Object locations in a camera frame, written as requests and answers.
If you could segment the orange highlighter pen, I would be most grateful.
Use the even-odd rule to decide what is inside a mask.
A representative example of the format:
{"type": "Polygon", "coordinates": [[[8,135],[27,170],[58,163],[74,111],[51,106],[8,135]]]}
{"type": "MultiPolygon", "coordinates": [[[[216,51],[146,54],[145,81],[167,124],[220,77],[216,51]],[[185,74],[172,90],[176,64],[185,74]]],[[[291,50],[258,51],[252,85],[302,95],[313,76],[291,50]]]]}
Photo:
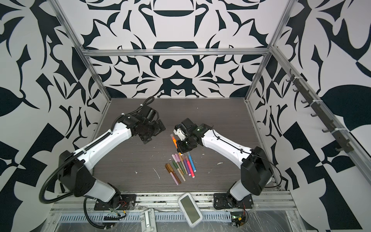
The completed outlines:
{"type": "Polygon", "coordinates": [[[171,134],[171,139],[172,139],[175,147],[178,148],[177,141],[176,141],[175,136],[173,134],[171,134]]]}

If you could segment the blue highlighter pen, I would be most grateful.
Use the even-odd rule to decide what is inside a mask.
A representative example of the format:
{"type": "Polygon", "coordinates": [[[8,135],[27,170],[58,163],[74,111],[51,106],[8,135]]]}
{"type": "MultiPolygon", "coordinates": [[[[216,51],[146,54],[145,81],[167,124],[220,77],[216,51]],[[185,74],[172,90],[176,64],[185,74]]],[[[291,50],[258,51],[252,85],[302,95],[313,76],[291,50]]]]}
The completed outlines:
{"type": "Polygon", "coordinates": [[[189,158],[189,161],[190,161],[190,164],[191,164],[191,167],[192,167],[193,172],[197,172],[190,152],[187,152],[187,155],[188,155],[188,158],[189,158]]]}

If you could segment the pink red highlighter pen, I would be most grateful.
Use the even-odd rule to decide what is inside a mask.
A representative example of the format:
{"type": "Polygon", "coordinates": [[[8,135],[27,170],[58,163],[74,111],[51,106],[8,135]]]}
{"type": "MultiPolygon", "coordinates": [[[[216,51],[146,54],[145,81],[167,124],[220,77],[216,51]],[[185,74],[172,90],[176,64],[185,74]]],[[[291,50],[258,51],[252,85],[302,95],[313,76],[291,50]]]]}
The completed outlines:
{"type": "Polygon", "coordinates": [[[192,178],[195,178],[195,175],[194,175],[191,163],[189,161],[189,158],[185,157],[185,160],[186,160],[186,163],[187,163],[187,166],[188,166],[188,169],[189,169],[189,174],[191,175],[192,178]]]}

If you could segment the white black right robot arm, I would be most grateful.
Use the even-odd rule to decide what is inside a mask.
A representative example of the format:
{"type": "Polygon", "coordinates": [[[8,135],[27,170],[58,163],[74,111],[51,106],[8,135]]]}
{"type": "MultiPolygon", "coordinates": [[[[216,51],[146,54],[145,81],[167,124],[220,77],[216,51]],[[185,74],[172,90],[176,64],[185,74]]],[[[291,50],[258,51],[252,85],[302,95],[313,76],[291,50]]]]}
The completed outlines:
{"type": "Polygon", "coordinates": [[[174,133],[179,137],[176,141],[179,153],[186,154],[197,146],[203,146],[224,156],[240,169],[240,180],[227,191],[229,200],[241,202],[249,195],[260,195],[270,183],[273,166],[262,148],[244,147],[221,135],[213,127],[197,125],[188,118],[175,125],[174,133]]]}

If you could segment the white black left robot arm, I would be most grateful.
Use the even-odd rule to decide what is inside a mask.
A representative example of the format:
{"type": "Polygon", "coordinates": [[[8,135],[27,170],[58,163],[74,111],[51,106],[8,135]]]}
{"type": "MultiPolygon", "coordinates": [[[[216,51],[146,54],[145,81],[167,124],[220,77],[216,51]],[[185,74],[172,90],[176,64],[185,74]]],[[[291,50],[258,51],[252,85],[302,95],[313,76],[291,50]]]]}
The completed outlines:
{"type": "Polygon", "coordinates": [[[165,126],[158,112],[147,105],[136,113],[122,114],[116,118],[111,129],[90,144],[73,153],[63,152],[60,162],[72,161],[62,166],[57,178],[75,197],[85,196],[105,203],[117,201],[119,191],[95,178],[91,170],[105,155],[131,137],[139,136],[147,144],[163,131],[165,126]]]}

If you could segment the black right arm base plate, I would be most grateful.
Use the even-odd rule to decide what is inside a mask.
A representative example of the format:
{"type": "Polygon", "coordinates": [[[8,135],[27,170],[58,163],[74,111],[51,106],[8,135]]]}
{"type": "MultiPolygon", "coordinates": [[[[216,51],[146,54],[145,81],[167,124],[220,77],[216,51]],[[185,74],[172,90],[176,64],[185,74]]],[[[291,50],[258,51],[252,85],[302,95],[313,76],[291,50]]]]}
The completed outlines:
{"type": "Polygon", "coordinates": [[[253,208],[253,199],[252,195],[244,197],[241,201],[237,201],[232,197],[231,194],[227,193],[214,193],[213,194],[213,207],[217,210],[222,209],[252,209],[253,208]]]}

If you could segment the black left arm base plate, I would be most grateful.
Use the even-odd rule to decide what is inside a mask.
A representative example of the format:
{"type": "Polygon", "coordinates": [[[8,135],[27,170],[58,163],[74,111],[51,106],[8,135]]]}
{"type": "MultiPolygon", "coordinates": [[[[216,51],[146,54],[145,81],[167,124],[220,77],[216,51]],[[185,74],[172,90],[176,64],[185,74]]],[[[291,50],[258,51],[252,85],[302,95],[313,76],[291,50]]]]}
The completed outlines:
{"type": "Polygon", "coordinates": [[[115,195],[109,202],[103,202],[97,200],[94,206],[95,211],[104,210],[128,210],[136,205],[136,194],[121,194],[120,196],[115,195]]]}

